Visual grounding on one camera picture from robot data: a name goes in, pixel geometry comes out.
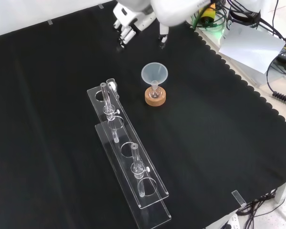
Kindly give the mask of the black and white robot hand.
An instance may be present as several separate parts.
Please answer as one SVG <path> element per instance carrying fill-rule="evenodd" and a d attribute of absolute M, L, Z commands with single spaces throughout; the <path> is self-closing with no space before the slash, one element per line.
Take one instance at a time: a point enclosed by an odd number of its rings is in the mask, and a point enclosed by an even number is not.
<path fill-rule="evenodd" d="M 117 47 L 119 52 L 125 49 L 133 37 L 156 20 L 149 0 L 119 0 L 113 13 L 116 17 L 113 27 L 120 33 L 120 44 Z"/>

